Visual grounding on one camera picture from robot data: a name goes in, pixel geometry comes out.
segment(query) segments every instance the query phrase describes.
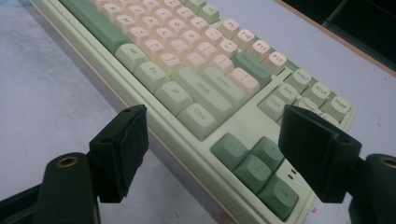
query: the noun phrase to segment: mechanical keyboard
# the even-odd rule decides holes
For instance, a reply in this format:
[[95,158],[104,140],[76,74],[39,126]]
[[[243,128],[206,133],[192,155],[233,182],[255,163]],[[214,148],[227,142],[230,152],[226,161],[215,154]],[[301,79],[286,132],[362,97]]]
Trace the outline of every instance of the mechanical keyboard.
[[284,105],[347,131],[354,107],[205,0],[32,0],[241,223],[303,223],[312,189],[277,147]]

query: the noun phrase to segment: green keyboard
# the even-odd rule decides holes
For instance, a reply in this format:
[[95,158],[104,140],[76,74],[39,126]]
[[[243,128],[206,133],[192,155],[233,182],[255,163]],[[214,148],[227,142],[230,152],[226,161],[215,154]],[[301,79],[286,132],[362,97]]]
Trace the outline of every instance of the green keyboard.
[[284,105],[347,131],[354,107],[204,0],[32,0],[230,217],[303,223],[312,189],[277,146]]

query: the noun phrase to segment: ctrl key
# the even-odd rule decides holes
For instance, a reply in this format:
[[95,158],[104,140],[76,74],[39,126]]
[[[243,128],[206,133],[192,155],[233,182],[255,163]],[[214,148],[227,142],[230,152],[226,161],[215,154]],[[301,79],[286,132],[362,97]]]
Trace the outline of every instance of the ctrl key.
[[189,105],[177,118],[200,141],[218,127],[215,118],[200,104]]
[[298,201],[297,193],[275,175],[257,196],[282,221],[286,220]]

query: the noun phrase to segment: spacebar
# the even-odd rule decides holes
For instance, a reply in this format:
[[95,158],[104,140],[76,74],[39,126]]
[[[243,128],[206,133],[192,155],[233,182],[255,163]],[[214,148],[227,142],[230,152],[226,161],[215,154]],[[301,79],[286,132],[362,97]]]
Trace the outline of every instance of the spacebar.
[[129,43],[128,38],[88,0],[59,0],[85,28],[95,36],[111,54],[123,44]]

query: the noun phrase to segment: white table surface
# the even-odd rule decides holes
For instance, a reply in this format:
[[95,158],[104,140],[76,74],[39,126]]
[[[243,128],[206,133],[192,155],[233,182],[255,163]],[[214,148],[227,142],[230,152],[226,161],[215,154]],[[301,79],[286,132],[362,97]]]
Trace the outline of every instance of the white table surface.
[[[348,133],[361,157],[396,156],[396,79],[271,0],[210,0],[352,103]],[[0,1],[0,201],[42,181],[46,164],[88,143],[124,105],[27,0]],[[316,200],[305,223],[350,223],[342,204]],[[150,138],[121,204],[101,204],[102,223],[232,223]]]

